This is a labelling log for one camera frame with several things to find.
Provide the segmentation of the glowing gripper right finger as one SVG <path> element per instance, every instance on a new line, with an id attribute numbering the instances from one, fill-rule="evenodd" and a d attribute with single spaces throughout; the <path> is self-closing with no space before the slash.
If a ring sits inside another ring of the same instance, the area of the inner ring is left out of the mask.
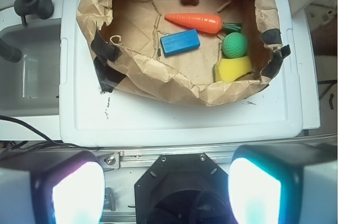
<path id="1" fill-rule="evenodd" d="M 337 223 L 337 146 L 242 145 L 228 192 L 238 223 Z"/>

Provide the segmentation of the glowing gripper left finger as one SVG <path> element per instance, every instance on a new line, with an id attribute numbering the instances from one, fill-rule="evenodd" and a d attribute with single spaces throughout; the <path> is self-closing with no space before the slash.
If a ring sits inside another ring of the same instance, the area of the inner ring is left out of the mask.
<path id="1" fill-rule="evenodd" d="M 91 151 L 1 152 L 1 223 L 99 223 L 104 198 Z"/>

